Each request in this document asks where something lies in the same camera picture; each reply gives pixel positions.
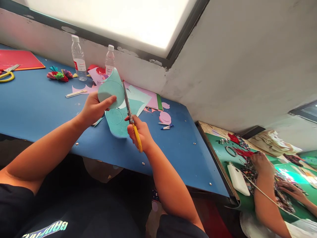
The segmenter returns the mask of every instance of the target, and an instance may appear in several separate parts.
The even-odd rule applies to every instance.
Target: scissor blade
[[[19,64],[16,64],[16,65],[11,66],[10,68],[5,69],[4,71],[11,72],[11,71],[15,70],[16,68],[18,68],[19,66],[20,66]]]
[[[131,113],[129,99],[128,99],[128,94],[126,93],[126,89],[125,89],[125,85],[123,83],[123,79],[121,79],[121,82],[122,82],[122,87],[124,89],[124,100],[125,100],[126,109],[128,110],[128,116],[130,118],[130,123],[133,123],[132,113]]]

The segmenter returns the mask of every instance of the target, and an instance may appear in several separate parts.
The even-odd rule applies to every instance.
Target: scissors
[[[19,64],[16,64],[14,66],[11,66],[10,68],[5,69],[4,71],[6,73],[4,73],[4,74],[0,73],[0,83],[6,83],[6,82],[9,82],[11,80],[14,80],[14,74],[12,73],[12,71],[15,70],[16,68],[18,68],[19,66],[20,66]],[[8,79],[2,79],[8,75],[11,75],[11,77]]]
[[[126,108],[128,110],[129,121],[130,121],[130,124],[133,125],[135,138],[136,138],[137,143],[138,143],[138,150],[139,150],[140,153],[142,153],[143,150],[142,150],[142,144],[141,144],[140,135],[139,135],[138,129],[136,128],[136,125],[133,122],[132,113],[131,113],[131,109],[130,109],[130,104],[129,104],[129,100],[128,100],[128,95],[126,93],[126,89],[125,89],[125,85],[123,83],[123,79],[121,79],[121,82],[122,82],[122,86],[123,86],[123,89],[124,89],[124,100],[125,100]]]

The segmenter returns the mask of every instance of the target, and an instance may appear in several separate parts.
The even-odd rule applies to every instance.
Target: paper circle
[[[159,209],[159,206],[158,206],[157,202],[152,201],[152,210],[155,211],[155,212],[157,212],[158,209]]]
[[[112,95],[117,96],[117,100],[109,107],[110,109],[117,108],[124,101],[124,90],[122,84],[119,84],[115,81],[106,81],[104,82],[98,90],[98,99],[99,102],[104,101]]]
[[[159,120],[166,124],[170,124],[172,122],[172,118],[167,112],[161,112],[159,114]]]
[[[163,102],[162,103],[162,107],[166,108],[166,109],[169,109],[169,104],[167,104],[166,102]]]
[[[111,109],[110,111],[106,112],[106,114],[107,121],[109,124],[119,125],[123,120],[122,114],[117,108]]]

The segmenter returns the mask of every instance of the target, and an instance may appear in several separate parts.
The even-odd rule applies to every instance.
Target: window frame
[[[295,108],[291,111],[288,112],[288,114],[290,115],[298,115],[304,119],[307,119],[309,121],[312,121],[312,122],[315,122],[317,123],[317,116],[314,116],[308,112],[304,112],[302,111],[303,109],[307,108],[307,107],[310,107],[310,106],[315,106],[317,105],[317,100],[313,101],[313,102],[310,102],[310,103],[307,103],[307,104],[304,104],[303,106],[300,106],[298,108]]]
[[[182,47],[184,46],[186,40],[190,36],[193,28],[196,26],[200,16],[204,12],[209,0],[197,0],[193,9],[191,10],[187,20],[185,21],[184,26],[182,27],[178,37],[176,38],[170,52],[168,53],[166,58],[156,56],[154,54],[150,54],[146,51],[139,50],[137,48],[131,47],[126,44],[122,44],[118,41],[109,39],[107,37],[98,35],[96,33],[90,32],[88,30],[82,29],[80,27],[74,26],[72,24],[54,19],[52,17],[43,15],[41,13],[32,11],[27,6],[24,6],[22,4],[19,4],[17,2],[14,2],[12,0],[1,0],[0,1],[0,8],[7,10],[9,12],[13,12],[15,14],[30,18],[34,21],[37,21],[39,23],[51,26],[53,28],[65,31],[62,29],[63,27],[69,27],[76,31],[76,35],[93,41],[97,44],[108,46],[109,44],[113,45],[116,50],[118,50],[118,47],[121,47],[122,49],[129,50],[131,52],[136,53],[140,59],[158,64],[162,67],[165,67],[166,69],[170,69],[175,62],[178,54],[180,53]]]

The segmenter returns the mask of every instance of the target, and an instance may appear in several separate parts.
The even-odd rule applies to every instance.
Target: blue table
[[[12,49],[0,45],[0,49]],[[75,117],[83,108],[87,94],[66,98],[74,88],[92,86],[92,80],[69,82],[50,80],[46,74],[52,65],[75,72],[74,68],[37,56],[46,69],[14,71],[15,79],[0,84],[0,133],[34,142],[56,127]],[[160,130],[159,112],[143,111],[155,142],[162,149],[187,186],[229,197],[224,182],[200,136],[187,108],[162,98],[170,105],[164,109],[175,125]],[[74,145],[71,153],[151,175],[152,169],[144,153],[140,154],[130,138],[114,137],[104,118],[96,127],[89,127]]]

